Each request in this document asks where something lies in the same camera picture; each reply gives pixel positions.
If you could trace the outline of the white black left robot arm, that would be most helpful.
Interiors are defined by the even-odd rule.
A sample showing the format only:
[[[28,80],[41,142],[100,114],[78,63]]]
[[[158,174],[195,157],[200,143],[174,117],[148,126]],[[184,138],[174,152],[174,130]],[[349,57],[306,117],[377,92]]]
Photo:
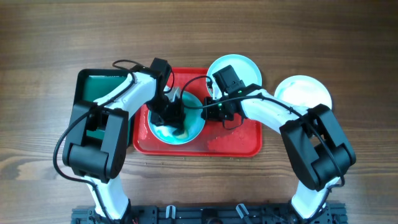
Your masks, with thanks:
[[[89,186],[95,210],[93,223],[134,223],[131,201],[124,193],[120,172],[131,140],[131,120],[142,106],[152,112],[152,123],[170,128],[177,139],[187,136],[182,97],[178,88],[167,88],[174,72],[165,60],[150,67],[84,69],[78,74],[68,128],[53,153],[74,173],[74,182]]]

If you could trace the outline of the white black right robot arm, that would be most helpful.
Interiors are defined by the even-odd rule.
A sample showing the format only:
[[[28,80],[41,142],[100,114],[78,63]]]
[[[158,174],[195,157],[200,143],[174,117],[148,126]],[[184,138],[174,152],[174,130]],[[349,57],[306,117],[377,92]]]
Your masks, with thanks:
[[[290,204],[298,218],[312,222],[321,215],[334,188],[343,187],[356,155],[332,110],[319,104],[295,106],[252,84],[213,99],[205,97],[202,118],[211,121],[258,121],[282,137],[299,183]]]

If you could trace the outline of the white plate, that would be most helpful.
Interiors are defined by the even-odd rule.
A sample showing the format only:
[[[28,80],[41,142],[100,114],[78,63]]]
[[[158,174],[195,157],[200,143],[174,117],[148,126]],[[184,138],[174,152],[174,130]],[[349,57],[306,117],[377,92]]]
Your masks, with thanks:
[[[201,118],[200,115],[201,111],[197,110],[197,108],[202,105],[201,101],[195,95],[187,91],[181,92],[179,87],[171,89],[171,92],[165,95],[170,100],[174,95],[181,98],[183,112],[185,113],[183,125],[188,130],[189,136],[185,139],[177,139],[172,135],[172,132],[176,130],[176,128],[170,126],[155,126],[150,123],[149,115],[151,115],[151,112],[149,111],[147,120],[152,134],[158,140],[171,145],[182,145],[194,140],[201,133],[205,125],[205,120]]]
[[[211,77],[213,84],[212,87],[208,87],[210,96],[216,100],[222,97],[222,93],[218,87],[215,87],[216,82],[213,77],[215,72],[218,72],[222,68],[231,65],[236,72],[237,76],[246,86],[250,84],[257,84],[262,86],[262,75],[258,66],[250,59],[243,55],[229,54],[224,55],[216,59],[209,67],[207,75]]]

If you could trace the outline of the green yellow sponge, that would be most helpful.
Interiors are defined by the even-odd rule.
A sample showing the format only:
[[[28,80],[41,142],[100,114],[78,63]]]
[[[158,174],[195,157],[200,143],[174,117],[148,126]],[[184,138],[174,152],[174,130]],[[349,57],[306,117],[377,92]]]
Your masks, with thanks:
[[[177,139],[185,139],[188,138],[189,133],[186,127],[182,124],[176,130],[172,132],[172,135]]]

